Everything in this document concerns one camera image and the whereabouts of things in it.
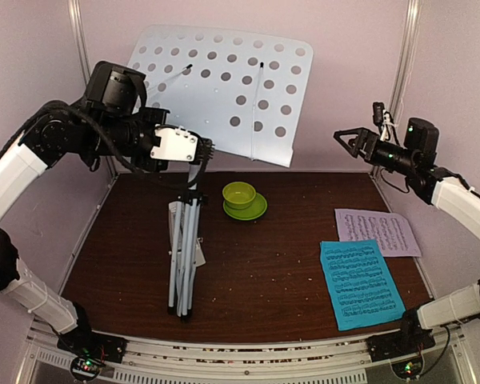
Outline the blue sheet music page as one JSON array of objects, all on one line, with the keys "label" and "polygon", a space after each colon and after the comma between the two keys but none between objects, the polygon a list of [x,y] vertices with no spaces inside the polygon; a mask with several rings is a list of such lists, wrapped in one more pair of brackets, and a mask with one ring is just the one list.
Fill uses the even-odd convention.
[{"label": "blue sheet music page", "polygon": [[321,242],[320,262],[340,331],[399,320],[406,308],[375,240]]}]

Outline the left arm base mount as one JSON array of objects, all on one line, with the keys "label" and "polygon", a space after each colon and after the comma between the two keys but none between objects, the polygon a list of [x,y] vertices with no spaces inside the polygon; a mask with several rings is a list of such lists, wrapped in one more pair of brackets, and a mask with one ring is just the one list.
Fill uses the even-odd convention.
[{"label": "left arm base mount", "polygon": [[112,369],[111,363],[121,363],[126,352],[127,340],[122,337],[92,333],[89,346],[79,346],[67,336],[58,334],[57,348],[71,352],[69,371],[79,382],[89,382]]}]

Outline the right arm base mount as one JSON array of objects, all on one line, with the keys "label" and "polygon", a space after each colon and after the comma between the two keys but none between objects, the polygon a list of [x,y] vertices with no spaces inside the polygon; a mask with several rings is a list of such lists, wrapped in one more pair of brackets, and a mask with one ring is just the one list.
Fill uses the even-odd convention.
[{"label": "right arm base mount", "polygon": [[425,371],[423,352],[436,343],[430,334],[407,340],[395,331],[368,337],[366,345],[372,362],[388,361],[397,378],[410,381]]}]

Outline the white music stand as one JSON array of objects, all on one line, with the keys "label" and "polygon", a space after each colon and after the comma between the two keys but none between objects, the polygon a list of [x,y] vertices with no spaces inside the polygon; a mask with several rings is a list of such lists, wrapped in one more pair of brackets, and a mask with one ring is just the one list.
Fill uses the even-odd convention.
[{"label": "white music stand", "polygon": [[288,167],[314,51],[304,41],[236,30],[153,25],[129,67],[148,106],[216,150]]}]

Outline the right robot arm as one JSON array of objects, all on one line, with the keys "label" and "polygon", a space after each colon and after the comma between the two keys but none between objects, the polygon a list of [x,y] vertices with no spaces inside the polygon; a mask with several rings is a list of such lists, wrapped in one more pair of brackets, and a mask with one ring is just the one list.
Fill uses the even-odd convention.
[{"label": "right robot arm", "polygon": [[[480,194],[463,176],[436,166],[439,130],[422,118],[410,118],[402,146],[380,139],[367,128],[339,130],[334,139],[353,157],[404,176],[424,203],[447,213],[480,241]],[[433,328],[480,318],[480,279],[402,316],[394,346],[412,352]]]}]

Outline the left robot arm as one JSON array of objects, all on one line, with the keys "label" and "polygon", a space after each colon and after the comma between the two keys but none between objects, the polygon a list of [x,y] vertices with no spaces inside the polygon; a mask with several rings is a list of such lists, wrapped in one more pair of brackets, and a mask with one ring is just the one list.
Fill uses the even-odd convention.
[{"label": "left robot arm", "polygon": [[[146,76],[101,61],[84,94],[75,102],[45,103],[13,134],[0,151],[0,221],[44,172],[66,154],[76,154],[95,171],[112,156],[133,173],[165,170],[167,155],[155,148],[171,144],[160,136],[168,110],[147,104]],[[85,309],[64,299],[30,271],[10,236],[0,228],[0,293],[8,294],[44,319],[65,343],[82,355],[99,347]]]}]

